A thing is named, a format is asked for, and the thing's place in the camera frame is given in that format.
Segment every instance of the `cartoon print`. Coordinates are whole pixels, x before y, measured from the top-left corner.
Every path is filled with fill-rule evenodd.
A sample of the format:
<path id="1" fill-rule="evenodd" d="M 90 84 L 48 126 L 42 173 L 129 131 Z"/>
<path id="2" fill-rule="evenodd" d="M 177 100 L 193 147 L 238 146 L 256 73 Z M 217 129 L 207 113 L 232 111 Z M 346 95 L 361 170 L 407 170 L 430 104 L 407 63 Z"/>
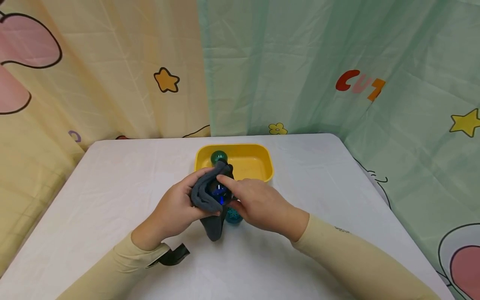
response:
<path id="1" fill-rule="evenodd" d="M 348 70 L 345 73 L 343 73 L 340 78 L 337 80 L 335 88 L 338 91 L 345 92 L 348 89 L 350 89 L 351 85 L 347 84 L 347 80 L 356 77 L 360 75 L 360 70 Z M 363 80 L 365 79 L 366 75 L 362 74 L 355 84 L 353 85 L 352 88 L 352 93 L 354 94 L 359 94 L 367 88 L 367 86 L 372 82 L 372 78 L 368 78 L 365 83 L 363 83 Z M 370 95 L 367 97 L 370 101 L 375 101 L 375 99 L 380 95 L 380 92 L 382 91 L 382 88 L 384 87 L 386 81 L 382 80 L 380 78 L 377 78 L 373 81 L 372 86 L 375 88 L 373 92 L 370 93 Z"/>
<path id="2" fill-rule="evenodd" d="M 172 75 L 166 68 L 161 67 L 158 73 L 153 74 L 153 77 L 162 93 L 168 91 L 176 93 L 179 91 L 178 83 L 180 82 L 180 77 Z"/>
<path id="3" fill-rule="evenodd" d="M 68 134 L 77 142 L 81 142 L 82 141 L 82 137 L 78 134 L 78 132 L 74 131 L 74 130 L 70 130 L 68 132 Z"/>
<path id="4" fill-rule="evenodd" d="M 22 13 L 0 12 L 0 115 L 25 109 L 32 95 L 3 65 L 49 68 L 62 58 L 60 45 L 39 20 Z"/>
<path id="5" fill-rule="evenodd" d="M 444 282 L 466 300 L 480 300 L 480 223 L 459 226 L 440 241 Z"/>
<path id="6" fill-rule="evenodd" d="M 283 127 L 282 123 L 270 124 L 268 126 L 270 134 L 287 134 L 288 131 Z"/>
<path id="7" fill-rule="evenodd" d="M 475 128 L 480 127 L 480 119 L 478 117 L 479 109 L 476 108 L 464 116 L 451 115 L 454 122 L 450 132 L 463 131 L 469 137 L 475 135 Z"/>
<path id="8" fill-rule="evenodd" d="M 388 207 L 390 209 L 392 209 L 391 205 L 390 205 L 390 200 L 388 199 L 388 196 L 387 196 L 387 193 L 385 193 L 385 190 L 383 188 L 383 186 L 380 184 L 380 183 L 387 183 L 388 182 L 388 178 L 385 177 L 385 179 L 378 179 L 377 178 L 377 174 L 375 173 L 375 171 L 368 171 L 367 169 L 365 169 L 361 163 L 355 159 L 355 161 L 357 162 L 357 164 L 361 167 L 363 173 L 365 173 L 365 175 L 367 175 L 368 179 L 370 180 L 370 182 L 373 184 L 373 186 L 375 187 L 375 189 L 377 190 L 377 192 L 380 194 L 380 196 L 384 199 L 385 203 L 388 205 Z"/>
<path id="9" fill-rule="evenodd" d="M 184 135 L 183 137 L 206 137 L 210 136 L 210 124 L 205 125 L 204 127 L 200 128 L 199 130 Z"/>

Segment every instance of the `red letter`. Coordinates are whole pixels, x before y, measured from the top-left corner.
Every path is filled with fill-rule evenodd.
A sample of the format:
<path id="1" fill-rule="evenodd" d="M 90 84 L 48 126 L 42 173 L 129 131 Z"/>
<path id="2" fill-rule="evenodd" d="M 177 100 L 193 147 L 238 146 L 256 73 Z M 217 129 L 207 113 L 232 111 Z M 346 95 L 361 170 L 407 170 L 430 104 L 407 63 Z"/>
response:
<path id="1" fill-rule="evenodd" d="M 372 86 L 375 87 L 373 92 L 370 94 L 370 96 L 367 97 L 370 101 L 374 101 L 375 98 L 380 94 L 382 91 L 382 87 L 385 85 L 385 80 L 382 80 L 380 78 L 375 79 L 375 81 L 372 83 Z"/>
<path id="2" fill-rule="evenodd" d="M 335 88 L 339 91 L 346 91 L 350 88 L 350 85 L 347 84 L 347 80 L 350 78 L 353 78 L 355 76 L 358 76 L 360 74 L 359 70 L 348 70 L 345 73 L 343 73 L 342 76 L 337 80 Z"/>

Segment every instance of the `yellow plastic basket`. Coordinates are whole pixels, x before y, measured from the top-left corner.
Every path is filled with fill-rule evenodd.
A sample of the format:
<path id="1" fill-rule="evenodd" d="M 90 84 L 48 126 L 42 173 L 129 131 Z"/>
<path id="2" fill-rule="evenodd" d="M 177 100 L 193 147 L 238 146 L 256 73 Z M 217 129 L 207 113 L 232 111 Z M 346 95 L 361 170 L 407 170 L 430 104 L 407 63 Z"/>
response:
<path id="1" fill-rule="evenodd" d="M 260 179 L 265 182 L 273 177 L 273 164 L 267 148 L 259 144 L 217 144 L 200 148 L 195 158 L 195 171 L 212 167 L 210 156 L 220 150 L 227 154 L 228 163 L 233 166 L 236 180 Z"/>

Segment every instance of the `green ball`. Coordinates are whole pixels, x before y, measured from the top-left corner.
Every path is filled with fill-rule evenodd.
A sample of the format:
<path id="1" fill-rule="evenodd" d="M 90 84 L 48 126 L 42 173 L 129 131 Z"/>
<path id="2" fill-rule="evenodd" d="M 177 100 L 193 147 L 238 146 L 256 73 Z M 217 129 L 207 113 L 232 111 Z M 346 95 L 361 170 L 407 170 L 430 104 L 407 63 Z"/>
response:
<path id="1" fill-rule="evenodd" d="M 212 166 L 214 166 L 220 158 L 224 159 L 225 161 L 228 160 L 228 156 L 225 152 L 220 150 L 213 152 L 212 156 L 210 156 L 210 161 L 212 162 Z"/>

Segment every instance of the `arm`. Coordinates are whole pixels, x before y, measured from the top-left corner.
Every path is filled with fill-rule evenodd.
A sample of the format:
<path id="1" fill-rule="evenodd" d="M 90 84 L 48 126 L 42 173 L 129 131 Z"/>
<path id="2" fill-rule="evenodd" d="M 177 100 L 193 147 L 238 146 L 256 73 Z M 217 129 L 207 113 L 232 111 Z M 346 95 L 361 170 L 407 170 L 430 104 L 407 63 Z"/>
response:
<path id="1" fill-rule="evenodd" d="M 292 243 L 337 278 L 358 299 L 440 299 L 399 262 L 367 241 L 310 215 Z"/>
<path id="2" fill-rule="evenodd" d="M 367 241 L 341 231 L 288 203 L 260 180 L 217 180 L 239 201 L 230 203 L 248 223 L 279 233 L 332 273 L 357 299 L 437 300 L 399 262 Z"/>
<path id="3" fill-rule="evenodd" d="M 145 276 L 146 267 L 169 249 L 161 244 L 153 251 L 142 250 L 128 234 L 57 300 L 119 299 Z"/>
<path id="4" fill-rule="evenodd" d="M 126 296 L 146 274 L 147 267 L 170 248 L 166 238 L 181 234 L 201 218 L 219 215 L 192 207 L 190 192 L 204 168 L 173 185 L 152 214 L 131 234 L 77 279 L 57 300 L 110 300 Z"/>

